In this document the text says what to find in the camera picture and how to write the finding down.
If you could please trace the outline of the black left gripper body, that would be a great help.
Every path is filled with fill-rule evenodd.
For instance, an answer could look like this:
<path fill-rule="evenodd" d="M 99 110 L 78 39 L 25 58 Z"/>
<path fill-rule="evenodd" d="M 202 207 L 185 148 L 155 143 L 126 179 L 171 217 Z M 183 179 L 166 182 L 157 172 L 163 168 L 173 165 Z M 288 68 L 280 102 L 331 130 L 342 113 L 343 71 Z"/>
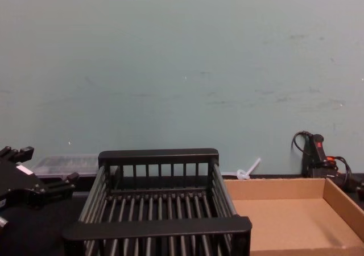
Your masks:
<path fill-rule="evenodd" d="M 46 204 L 45 184 L 24 160 L 1 158 L 1 209 L 26 206 L 40 208 Z"/>

